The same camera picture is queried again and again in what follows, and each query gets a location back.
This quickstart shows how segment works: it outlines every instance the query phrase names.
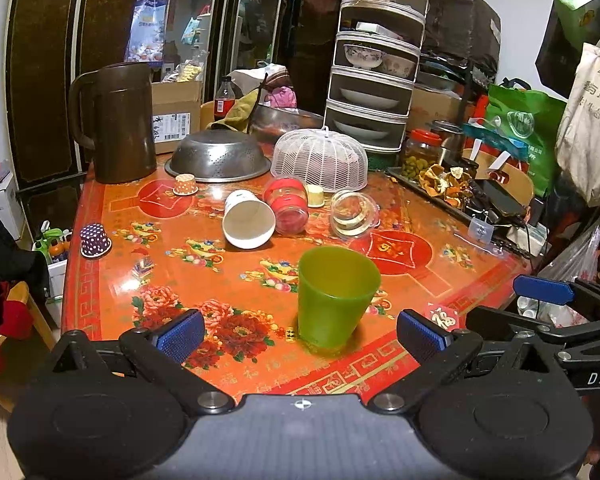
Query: red plastic container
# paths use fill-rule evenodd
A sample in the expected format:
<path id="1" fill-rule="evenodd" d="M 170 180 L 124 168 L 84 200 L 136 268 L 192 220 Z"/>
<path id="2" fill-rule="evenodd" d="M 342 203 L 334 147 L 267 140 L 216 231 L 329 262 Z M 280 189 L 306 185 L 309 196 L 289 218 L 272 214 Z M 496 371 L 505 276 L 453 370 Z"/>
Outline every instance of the red plastic container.
<path id="1" fill-rule="evenodd" d="M 302 181 L 291 176 L 275 178 L 265 188 L 262 199 L 276 216 L 276 232 L 297 235 L 304 231 L 309 207 Z"/>

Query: metal colander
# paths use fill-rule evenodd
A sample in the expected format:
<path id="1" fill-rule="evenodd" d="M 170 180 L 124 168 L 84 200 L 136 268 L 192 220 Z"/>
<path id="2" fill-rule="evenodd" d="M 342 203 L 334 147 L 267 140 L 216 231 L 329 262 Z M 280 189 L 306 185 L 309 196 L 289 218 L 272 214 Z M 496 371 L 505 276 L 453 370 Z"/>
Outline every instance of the metal colander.
<path id="1" fill-rule="evenodd" d="M 273 152 L 271 173 L 292 175 L 326 192 L 357 191 L 366 186 L 368 162 L 362 145 L 353 137 L 321 130 L 295 130 L 284 134 Z"/>
<path id="2" fill-rule="evenodd" d="M 171 176 L 198 182 L 238 182 L 267 173 L 270 161 L 253 137 L 233 130 L 203 130 L 180 141 L 164 165 Z"/>

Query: green plastic cup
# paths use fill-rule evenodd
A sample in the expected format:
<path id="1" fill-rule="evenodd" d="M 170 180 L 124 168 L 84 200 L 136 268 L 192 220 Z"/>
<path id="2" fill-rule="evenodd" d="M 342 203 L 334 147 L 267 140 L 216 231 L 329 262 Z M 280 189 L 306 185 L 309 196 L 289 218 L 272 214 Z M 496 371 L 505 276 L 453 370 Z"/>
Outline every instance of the green plastic cup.
<path id="1" fill-rule="evenodd" d="M 380 287 L 378 268 L 355 251 L 316 247 L 298 270 L 298 335 L 322 348 L 343 346 Z"/>

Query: floral tablecloth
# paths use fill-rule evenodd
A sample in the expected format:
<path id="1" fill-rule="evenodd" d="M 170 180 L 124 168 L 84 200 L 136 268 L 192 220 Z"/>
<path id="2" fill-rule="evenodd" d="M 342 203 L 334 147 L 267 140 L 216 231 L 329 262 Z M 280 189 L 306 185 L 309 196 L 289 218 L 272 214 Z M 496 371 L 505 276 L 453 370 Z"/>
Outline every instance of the floral tablecloth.
<path id="1" fill-rule="evenodd" d="M 478 304 L 498 307 L 525 263 L 494 256 L 466 239 L 466 227 L 381 173 L 365 192 L 381 207 L 372 236 L 349 244 L 382 273 L 381 288 L 338 355 L 310 351 L 296 337 L 298 260 L 311 247 L 340 244 L 329 201 L 312 210 L 306 232 L 274 237 L 253 251 L 222 236 L 224 199 L 235 189 L 262 192 L 270 176 L 236 184 L 200 184 L 173 194 L 159 159 L 138 182 L 84 186 L 74 232 L 101 222 L 112 250 L 87 260 L 72 244 L 62 328 L 116 339 L 133 326 L 154 328 L 188 308 L 205 317 L 206 336 L 184 365 L 239 399 L 249 392 L 330 394 L 366 399 L 416 367 L 395 338 L 395 316 L 412 308 L 451 330 Z"/>

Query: blue gripper pad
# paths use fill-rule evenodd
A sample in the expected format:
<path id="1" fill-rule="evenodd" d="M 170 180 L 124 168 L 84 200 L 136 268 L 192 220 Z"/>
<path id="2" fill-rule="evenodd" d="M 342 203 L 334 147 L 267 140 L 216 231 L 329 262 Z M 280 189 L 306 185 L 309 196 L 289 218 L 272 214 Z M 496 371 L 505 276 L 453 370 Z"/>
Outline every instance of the blue gripper pad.
<path id="1" fill-rule="evenodd" d="M 518 296 L 556 305 L 565 305 L 574 298 L 573 290 L 568 283 L 544 280 L 524 274 L 516 276 L 513 280 L 513 291 Z"/>
<path id="2" fill-rule="evenodd" d="M 205 338 L 205 319 L 198 309 L 187 310 L 154 333 L 155 347 L 182 364 Z"/>
<path id="3" fill-rule="evenodd" d="M 398 342 L 422 364 L 453 342 L 453 336 L 410 308 L 398 315 Z"/>

